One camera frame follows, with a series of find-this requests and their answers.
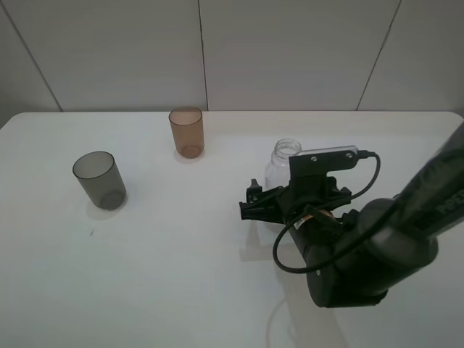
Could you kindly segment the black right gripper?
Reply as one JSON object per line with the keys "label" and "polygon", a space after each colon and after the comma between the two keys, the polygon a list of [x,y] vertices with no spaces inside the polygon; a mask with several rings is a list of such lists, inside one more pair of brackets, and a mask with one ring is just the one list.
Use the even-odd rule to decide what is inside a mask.
{"label": "black right gripper", "polygon": [[[242,220],[255,220],[262,222],[283,222],[284,216],[278,200],[289,185],[290,172],[268,171],[268,190],[264,191],[255,178],[251,179],[250,186],[246,189],[246,201],[239,203]],[[327,176],[321,181],[322,187],[316,186],[312,181],[308,182],[301,191],[297,190],[297,201],[304,200],[314,202],[316,207],[327,202],[348,204],[351,202],[351,191],[347,188],[338,188],[336,178]]]}

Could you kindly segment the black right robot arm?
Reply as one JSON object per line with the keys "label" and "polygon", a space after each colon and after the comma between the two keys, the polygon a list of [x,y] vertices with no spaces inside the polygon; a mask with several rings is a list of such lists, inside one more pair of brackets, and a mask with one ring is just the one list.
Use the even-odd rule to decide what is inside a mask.
{"label": "black right robot arm", "polygon": [[264,190],[252,180],[240,204],[242,220],[280,224],[292,237],[304,267],[278,267],[305,275],[319,307],[377,305],[391,287],[431,264],[439,234],[463,220],[462,128],[398,195],[335,217],[356,194],[339,188],[333,172],[367,158],[376,153],[355,146],[298,152],[289,156],[287,186]]}

